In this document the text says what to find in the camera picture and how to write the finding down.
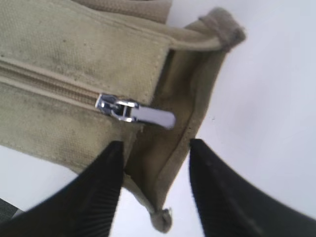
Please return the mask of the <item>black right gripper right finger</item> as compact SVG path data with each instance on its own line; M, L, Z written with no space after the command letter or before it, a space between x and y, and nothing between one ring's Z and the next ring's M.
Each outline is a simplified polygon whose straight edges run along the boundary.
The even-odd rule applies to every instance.
M316 221L239 176L203 140L190 141L190 184L206 237L314 237Z

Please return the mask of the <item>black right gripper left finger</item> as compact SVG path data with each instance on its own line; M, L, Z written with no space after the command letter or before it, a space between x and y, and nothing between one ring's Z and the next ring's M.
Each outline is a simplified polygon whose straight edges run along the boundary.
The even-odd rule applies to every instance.
M123 183L123 142L112 141L76 179L0 226L2 237L107 237Z

